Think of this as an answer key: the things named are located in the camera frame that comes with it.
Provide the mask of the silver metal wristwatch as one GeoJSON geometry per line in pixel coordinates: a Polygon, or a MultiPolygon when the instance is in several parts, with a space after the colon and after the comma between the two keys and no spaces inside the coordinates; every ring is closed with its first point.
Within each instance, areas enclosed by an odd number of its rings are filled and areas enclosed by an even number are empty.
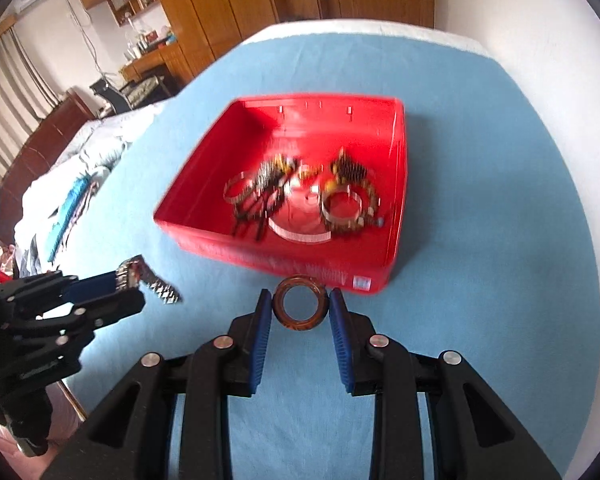
{"type": "Polygon", "coordinates": [[[142,255],[123,261],[116,270],[116,291],[137,288],[145,284],[164,304],[178,304],[182,296],[178,290],[155,274],[142,255]]]}

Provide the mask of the large silver bangle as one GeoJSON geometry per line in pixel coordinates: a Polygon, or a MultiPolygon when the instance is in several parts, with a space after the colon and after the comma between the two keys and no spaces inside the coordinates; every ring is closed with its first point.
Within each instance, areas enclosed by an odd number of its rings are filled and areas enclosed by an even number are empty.
{"type": "Polygon", "coordinates": [[[230,205],[240,205],[258,197],[256,174],[253,171],[242,171],[224,184],[223,200],[230,205]]]}

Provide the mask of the small silver bangle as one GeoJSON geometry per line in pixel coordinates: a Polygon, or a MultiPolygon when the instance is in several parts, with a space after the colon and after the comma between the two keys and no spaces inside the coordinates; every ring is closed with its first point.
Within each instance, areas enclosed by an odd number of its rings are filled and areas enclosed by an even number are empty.
{"type": "Polygon", "coordinates": [[[354,226],[361,218],[362,198],[349,185],[336,185],[321,196],[323,219],[332,226],[354,226]]]}

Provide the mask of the gold pendant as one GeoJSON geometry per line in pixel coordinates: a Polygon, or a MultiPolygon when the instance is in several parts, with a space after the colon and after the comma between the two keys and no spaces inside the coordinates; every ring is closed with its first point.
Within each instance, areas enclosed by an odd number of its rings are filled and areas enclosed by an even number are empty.
{"type": "Polygon", "coordinates": [[[297,177],[300,182],[310,182],[315,180],[323,172],[323,166],[302,165],[297,177]]]}

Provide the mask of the bed with piled bedding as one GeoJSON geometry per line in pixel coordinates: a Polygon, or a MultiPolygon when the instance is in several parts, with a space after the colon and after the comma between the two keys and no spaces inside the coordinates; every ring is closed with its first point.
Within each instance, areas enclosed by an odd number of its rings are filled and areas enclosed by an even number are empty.
{"type": "Polygon", "coordinates": [[[15,274],[60,267],[79,218],[165,107],[160,101],[98,119],[70,93],[40,123],[0,185],[0,243],[12,252],[15,274]]]}

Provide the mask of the blue table cloth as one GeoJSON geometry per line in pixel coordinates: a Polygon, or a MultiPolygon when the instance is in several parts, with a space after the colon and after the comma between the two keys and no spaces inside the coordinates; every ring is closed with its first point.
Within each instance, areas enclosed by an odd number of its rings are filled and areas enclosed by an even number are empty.
{"type": "Polygon", "coordinates": [[[394,96],[406,108],[399,255],[376,295],[347,306],[413,352],[458,352],[566,471],[600,368],[600,286],[588,222],[541,119],[492,58],[392,37],[243,44],[194,79],[119,162],[72,234],[87,278],[142,255],[181,292],[99,330],[69,387],[94,408],[147,352],[185,356],[251,311],[277,278],[183,252],[154,211],[200,138],[240,96],[394,96]]]}

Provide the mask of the beige window curtain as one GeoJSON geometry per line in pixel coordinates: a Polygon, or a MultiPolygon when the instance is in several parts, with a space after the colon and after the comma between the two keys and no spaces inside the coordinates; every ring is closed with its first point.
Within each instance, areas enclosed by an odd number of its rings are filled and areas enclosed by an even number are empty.
{"type": "Polygon", "coordinates": [[[0,182],[46,117],[61,103],[15,29],[0,36],[0,182]]]}

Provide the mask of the black office chair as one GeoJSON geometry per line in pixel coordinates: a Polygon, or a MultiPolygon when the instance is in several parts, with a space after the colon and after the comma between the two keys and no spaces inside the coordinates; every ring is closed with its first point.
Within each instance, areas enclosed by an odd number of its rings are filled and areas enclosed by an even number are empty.
{"type": "Polygon", "coordinates": [[[95,96],[108,102],[114,114],[120,115],[138,108],[170,99],[172,92],[162,77],[150,76],[141,81],[131,81],[120,89],[105,78],[100,78],[90,85],[95,96]]]}

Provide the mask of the wooden desk with shelves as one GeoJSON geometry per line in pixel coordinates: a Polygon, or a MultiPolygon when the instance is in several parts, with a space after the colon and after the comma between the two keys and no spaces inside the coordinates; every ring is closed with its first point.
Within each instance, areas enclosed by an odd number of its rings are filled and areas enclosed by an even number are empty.
{"type": "Polygon", "coordinates": [[[118,27],[124,32],[124,64],[119,72],[126,82],[149,75],[166,78],[168,88],[180,91],[193,79],[178,38],[168,20],[151,25],[147,19],[162,9],[160,0],[107,0],[118,27]]]}

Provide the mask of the red tin box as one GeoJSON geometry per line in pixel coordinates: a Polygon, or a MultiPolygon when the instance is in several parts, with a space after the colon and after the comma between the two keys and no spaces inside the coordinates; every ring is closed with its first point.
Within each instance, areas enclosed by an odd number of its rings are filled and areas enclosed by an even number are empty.
{"type": "Polygon", "coordinates": [[[373,294],[396,262],[406,153],[395,98],[240,98],[201,137],[154,219],[188,252],[373,294]]]}

